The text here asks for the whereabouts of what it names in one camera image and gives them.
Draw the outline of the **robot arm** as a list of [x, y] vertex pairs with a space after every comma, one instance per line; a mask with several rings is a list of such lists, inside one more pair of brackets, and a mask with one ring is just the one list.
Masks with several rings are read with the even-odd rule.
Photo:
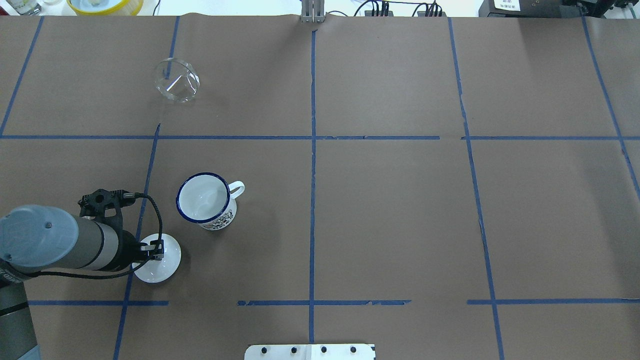
[[122, 211], [28, 204], [1, 218], [1, 358], [39, 360], [25, 282], [40, 277], [114, 280], [164, 256], [162, 234], [142, 243], [124, 230]]

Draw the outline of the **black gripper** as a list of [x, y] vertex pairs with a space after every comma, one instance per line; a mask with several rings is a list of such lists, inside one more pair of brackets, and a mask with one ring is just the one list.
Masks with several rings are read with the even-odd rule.
[[122, 232], [122, 249], [116, 258], [116, 271], [129, 269], [131, 264], [160, 261], [165, 257], [163, 240], [139, 241], [129, 231]]

